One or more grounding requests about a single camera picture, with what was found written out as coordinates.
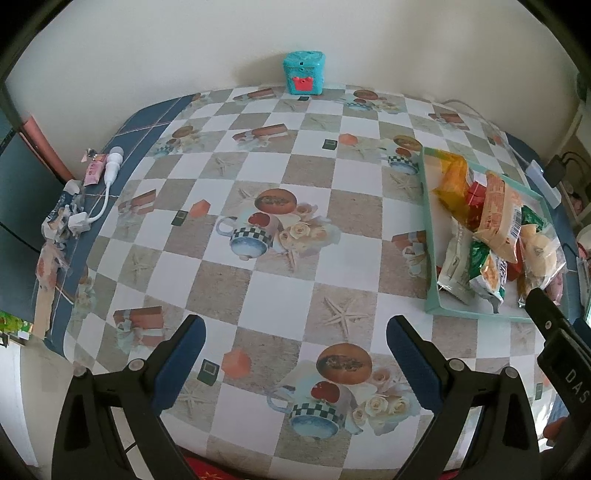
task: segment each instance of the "blue gripper pad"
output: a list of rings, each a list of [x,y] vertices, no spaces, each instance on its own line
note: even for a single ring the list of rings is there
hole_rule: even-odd
[[[405,323],[408,333],[401,322]],[[421,406],[431,410],[435,415],[439,413],[443,407],[440,377],[417,346],[419,342],[423,342],[423,346],[429,343],[420,338],[402,315],[396,315],[388,322],[386,341]]]
[[[187,333],[165,361],[154,380],[152,411],[159,416],[176,402],[191,369],[205,344],[205,322],[196,316]]]

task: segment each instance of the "white cable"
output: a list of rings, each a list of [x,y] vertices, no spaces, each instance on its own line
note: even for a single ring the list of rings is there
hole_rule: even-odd
[[[109,191],[111,190],[111,185],[117,178],[117,174],[119,173],[119,169],[121,164],[123,163],[123,149],[121,147],[113,147],[107,157],[107,163],[105,165],[105,201],[103,202],[103,208],[100,209],[100,212],[88,219],[88,223],[96,222],[105,212],[107,209],[107,204],[109,203]]]
[[[499,134],[499,137],[502,139],[503,136],[501,135],[500,130],[495,127],[492,123],[490,123],[486,118],[484,118],[475,108],[471,107],[470,105],[468,105],[466,102],[462,102],[461,100],[457,100],[457,99],[451,99],[451,100],[446,100],[445,102],[442,102],[442,105],[447,105],[448,103],[461,103],[464,106],[467,106],[470,110],[472,110],[475,114],[477,114],[482,120],[484,120],[495,132],[497,132],[497,134]],[[529,164],[531,163],[531,161],[527,161],[526,159],[524,159],[519,152],[514,149],[511,144],[509,142],[507,142],[507,144],[505,145],[505,148],[509,147],[511,149],[511,151],[513,152],[513,154],[522,161],[522,168],[527,168],[529,166]]]
[[[105,201],[103,202],[103,208],[100,209],[100,212],[95,215],[94,217],[90,217],[88,219],[88,223],[94,223],[96,222],[100,217],[102,217],[103,213],[105,212],[105,210],[107,209],[107,203],[109,203],[109,190],[111,189],[111,184],[108,183],[107,184],[107,188],[105,190]]]

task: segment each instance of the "green snack package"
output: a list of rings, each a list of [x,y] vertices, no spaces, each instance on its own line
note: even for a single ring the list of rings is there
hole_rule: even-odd
[[[527,205],[521,207],[521,225],[536,225],[535,231],[541,232],[545,227],[544,219]]]
[[[488,300],[494,313],[505,298],[507,262],[483,242],[473,241],[470,245],[469,284],[479,297]]]
[[[14,315],[10,315],[0,310],[0,332],[15,333],[18,332],[24,325],[24,320],[21,320]]]

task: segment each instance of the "tray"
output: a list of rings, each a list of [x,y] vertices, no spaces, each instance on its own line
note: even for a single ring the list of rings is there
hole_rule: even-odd
[[[427,232],[427,248],[431,258],[431,281],[425,303],[425,311],[433,315],[445,315],[451,317],[464,317],[471,319],[513,320],[517,322],[530,322],[531,319],[523,308],[517,305],[517,282],[507,282],[505,285],[505,301],[499,308],[499,313],[492,313],[491,304],[483,298],[476,296],[470,305],[458,300],[446,291],[440,291],[437,287],[437,265],[443,265],[447,244],[452,238],[450,213],[441,205],[437,196],[433,193],[443,173],[441,172],[439,158],[433,156],[432,148],[424,148],[419,162],[419,174],[423,182],[425,230]],[[467,161],[468,166],[476,171],[485,173],[488,168]],[[503,176],[503,180],[521,194],[525,205],[547,222],[552,223],[550,211],[544,198],[536,192]]]

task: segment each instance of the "charging cable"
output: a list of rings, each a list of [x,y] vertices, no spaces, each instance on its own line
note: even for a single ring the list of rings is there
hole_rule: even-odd
[[[105,175],[103,177],[106,185],[105,201],[103,202],[103,206],[100,209],[100,212],[97,213],[94,217],[88,217],[88,212],[80,212],[75,215],[71,215],[71,217],[68,219],[68,228],[73,234],[78,235],[82,232],[90,230],[91,224],[96,222],[106,212],[107,204],[109,203],[109,192],[111,191],[111,185],[113,185],[113,182],[117,178],[117,174],[119,173],[119,169],[121,168],[122,163],[123,148],[111,148],[111,151],[107,156],[105,165]]]
[[[123,163],[123,149],[121,147],[113,147],[107,156],[107,163],[105,165],[105,175],[103,179],[105,181],[106,190],[105,190],[105,201],[103,202],[103,208],[100,209],[100,212],[88,219],[88,223],[96,222],[100,217],[103,216],[103,213],[107,209],[107,204],[109,203],[109,192],[111,190],[111,185],[117,178],[117,174],[119,173],[119,169],[121,168],[121,164]]]
[[[470,105],[468,105],[466,102],[462,102],[461,100],[457,100],[457,99],[451,99],[451,100],[446,100],[445,102],[442,103],[442,105],[447,105],[448,103],[460,103],[463,106],[468,107],[470,110],[472,110],[475,114],[477,114],[481,120],[484,120],[486,122],[487,125],[489,125],[489,127],[491,127],[493,129],[494,132],[497,133],[497,135],[499,135],[499,138],[501,139],[501,141],[503,142],[503,146],[505,148],[509,148],[513,154],[516,156],[517,161],[520,161],[521,164],[521,168],[523,170],[525,170],[527,167],[530,166],[530,162],[528,162],[526,159],[524,159],[519,152],[513,148],[513,146],[511,146],[511,144],[509,142],[505,142],[505,139],[503,138],[503,136],[501,135],[500,130],[495,127],[492,123],[490,123],[486,118],[484,118],[475,108],[472,108]]]

